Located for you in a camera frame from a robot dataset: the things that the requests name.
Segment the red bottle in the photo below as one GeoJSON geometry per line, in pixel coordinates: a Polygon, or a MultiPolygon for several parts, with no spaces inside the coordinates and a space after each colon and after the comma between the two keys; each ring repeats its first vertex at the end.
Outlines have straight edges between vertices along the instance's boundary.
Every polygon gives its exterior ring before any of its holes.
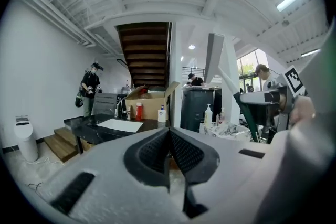
{"type": "Polygon", "coordinates": [[[137,117],[135,118],[136,121],[142,120],[142,103],[136,103],[137,107],[137,117]]]}

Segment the window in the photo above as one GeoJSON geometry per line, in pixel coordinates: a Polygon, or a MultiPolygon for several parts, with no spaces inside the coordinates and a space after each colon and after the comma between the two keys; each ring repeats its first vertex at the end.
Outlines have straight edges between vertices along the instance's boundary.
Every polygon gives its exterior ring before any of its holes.
{"type": "Polygon", "coordinates": [[[256,71],[258,61],[254,51],[242,57],[241,60],[241,67],[244,75],[251,75],[251,73],[256,71]]]}
{"type": "Polygon", "coordinates": [[[259,63],[268,66],[266,53],[260,49],[252,51],[248,55],[245,55],[237,60],[239,76],[244,77],[239,81],[239,84],[245,92],[247,92],[247,89],[245,88],[247,83],[253,86],[255,92],[261,91],[263,88],[265,82],[259,77],[254,78],[256,67],[259,63]]]}

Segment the hair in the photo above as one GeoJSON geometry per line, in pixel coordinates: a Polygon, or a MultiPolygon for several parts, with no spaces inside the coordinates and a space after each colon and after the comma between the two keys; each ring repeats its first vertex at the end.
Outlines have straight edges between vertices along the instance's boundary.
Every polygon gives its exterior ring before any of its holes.
{"type": "Polygon", "coordinates": [[[263,65],[262,63],[260,63],[256,67],[256,74],[259,74],[260,71],[269,72],[269,68],[267,66],[263,65]]]}

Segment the white paper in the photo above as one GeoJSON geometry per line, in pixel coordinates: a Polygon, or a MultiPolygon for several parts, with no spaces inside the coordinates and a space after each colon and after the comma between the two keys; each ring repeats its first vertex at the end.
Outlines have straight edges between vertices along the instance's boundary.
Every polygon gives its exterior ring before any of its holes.
{"type": "Polygon", "coordinates": [[[97,125],[109,129],[135,133],[141,127],[142,124],[143,124],[142,122],[120,121],[110,119],[97,125]]]}

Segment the open cardboard box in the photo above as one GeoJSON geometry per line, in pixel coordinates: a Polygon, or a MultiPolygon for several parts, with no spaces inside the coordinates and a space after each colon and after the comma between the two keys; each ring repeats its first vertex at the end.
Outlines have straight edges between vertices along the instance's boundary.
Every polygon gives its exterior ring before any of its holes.
{"type": "Polygon", "coordinates": [[[157,120],[157,111],[161,108],[161,105],[163,105],[166,111],[166,119],[168,120],[168,111],[166,105],[167,98],[179,85],[179,82],[174,81],[169,85],[165,92],[145,94],[140,94],[140,90],[145,87],[145,85],[137,87],[125,98],[126,106],[131,106],[131,117],[135,118],[136,116],[137,103],[142,103],[142,119],[157,120]]]}

